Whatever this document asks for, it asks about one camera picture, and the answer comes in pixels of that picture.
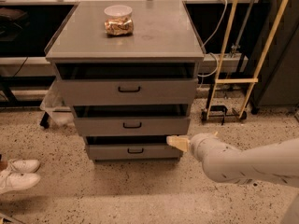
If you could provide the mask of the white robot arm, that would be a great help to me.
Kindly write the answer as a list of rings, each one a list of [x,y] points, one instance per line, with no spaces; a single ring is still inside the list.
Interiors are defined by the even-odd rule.
[[[214,182],[247,185],[265,181],[299,188],[298,138],[246,150],[222,142],[215,133],[169,135],[166,143],[190,152]]]

